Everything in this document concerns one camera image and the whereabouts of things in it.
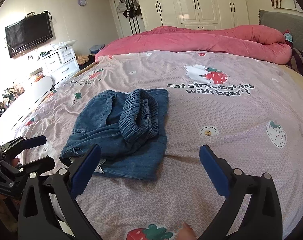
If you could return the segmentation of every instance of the human hand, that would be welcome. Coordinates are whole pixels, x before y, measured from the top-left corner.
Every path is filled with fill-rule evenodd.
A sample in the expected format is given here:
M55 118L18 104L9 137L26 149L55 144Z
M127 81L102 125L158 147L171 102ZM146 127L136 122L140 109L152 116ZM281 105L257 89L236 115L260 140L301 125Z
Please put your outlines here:
M19 162L20 162L20 159L19 159L19 158L14 158L14 159L12 160L12 163L11 163L11 164L12 164L13 167L16 167L16 166L18 165ZM0 194L0 199L5 199L5 198L7 198L7 197Z
M190 225L183 223L183 229L178 233L177 240L197 240L196 233Z

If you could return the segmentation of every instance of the pink blanket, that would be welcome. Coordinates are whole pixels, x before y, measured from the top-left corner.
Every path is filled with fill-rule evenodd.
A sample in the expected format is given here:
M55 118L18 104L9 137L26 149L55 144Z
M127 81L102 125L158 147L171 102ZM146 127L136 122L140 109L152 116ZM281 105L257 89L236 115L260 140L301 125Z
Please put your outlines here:
M202 31L161 26L108 44L95 56L161 51L210 51L265 60L289 62L292 50L278 30L264 25L242 25L228 30Z

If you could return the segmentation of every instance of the blue denim jeans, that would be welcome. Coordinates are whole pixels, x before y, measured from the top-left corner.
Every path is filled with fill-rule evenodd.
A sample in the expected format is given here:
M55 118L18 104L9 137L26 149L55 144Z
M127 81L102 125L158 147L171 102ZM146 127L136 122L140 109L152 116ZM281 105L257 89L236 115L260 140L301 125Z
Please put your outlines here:
M82 156L93 144L98 144L101 169L96 174L156 180L167 144L164 123L167 105L165 89L100 93L77 117L61 151L61 162L69 166L70 157Z

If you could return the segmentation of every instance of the strawberry print bed sheet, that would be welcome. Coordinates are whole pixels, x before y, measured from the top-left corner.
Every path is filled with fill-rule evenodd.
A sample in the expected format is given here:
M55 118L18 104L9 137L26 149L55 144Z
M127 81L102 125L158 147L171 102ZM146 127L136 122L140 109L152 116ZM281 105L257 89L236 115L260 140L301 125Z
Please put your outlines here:
M261 176L277 188L287 236L303 215L303 91L277 65L226 53L150 51L99 57L99 64L54 90L17 130L45 135L47 143L24 151L27 163L49 155L56 172L74 122L88 101L107 89L169 91L168 136L155 183L93 176L77 197L104 239L175 239L183 222L199 236L215 217L219 196L199 161L208 144L232 168ZM103 163L97 167L103 172ZM231 232L245 214L245 198ZM53 205L62 217L58 203Z

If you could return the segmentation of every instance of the white bag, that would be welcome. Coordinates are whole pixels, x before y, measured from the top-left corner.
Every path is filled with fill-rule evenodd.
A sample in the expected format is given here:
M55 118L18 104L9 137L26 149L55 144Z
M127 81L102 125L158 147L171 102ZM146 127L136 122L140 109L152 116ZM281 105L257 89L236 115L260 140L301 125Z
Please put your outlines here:
M120 1L119 5L117 6L117 12L124 12L125 10L127 10L126 3Z

